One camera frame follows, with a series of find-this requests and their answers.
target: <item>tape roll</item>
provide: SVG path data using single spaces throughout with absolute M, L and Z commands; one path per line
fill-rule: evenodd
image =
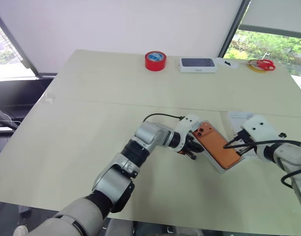
M 153 51 L 145 55 L 145 67 L 151 71 L 164 69 L 166 55 L 162 52 Z

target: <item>scissors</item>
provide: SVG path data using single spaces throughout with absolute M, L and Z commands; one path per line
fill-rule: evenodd
M 276 66 L 271 60 L 263 59 L 263 60 L 251 60 L 247 63 L 248 65 L 256 66 L 261 68 L 262 70 L 275 70 Z

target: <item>white table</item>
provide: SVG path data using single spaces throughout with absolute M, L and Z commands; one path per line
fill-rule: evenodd
M 225 111 L 264 115 L 301 141 L 301 91 L 281 65 L 181 74 L 177 57 L 160 72 L 143 55 L 76 51 L 0 154 L 0 201 L 60 210 L 85 196 L 143 118 L 196 114 L 224 135 Z M 175 127 L 177 120 L 153 117 Z M 141 168 L 124 210 L 111 217 L 223 231 L 301 235 L 301 207 L 273 163 L 244 160 L 221 175 L 158 147 Z

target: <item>orange smartphone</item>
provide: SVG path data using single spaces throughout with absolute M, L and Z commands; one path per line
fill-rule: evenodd
M 231 168 L 241 159 L 234 149 L 223 148 L 228 141 L 210 123 L 203 122 L 193 135 L 223 169 Z

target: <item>tree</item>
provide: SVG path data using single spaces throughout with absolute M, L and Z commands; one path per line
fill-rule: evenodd
M 301 38 L 237 30 L 225 58 L 261 59 L 265 56 L 266 59 L 283 63 L 290 73 L 295 74 L 295 65 L 301 66 L 301 61 L 296 58 L 299 54 Z

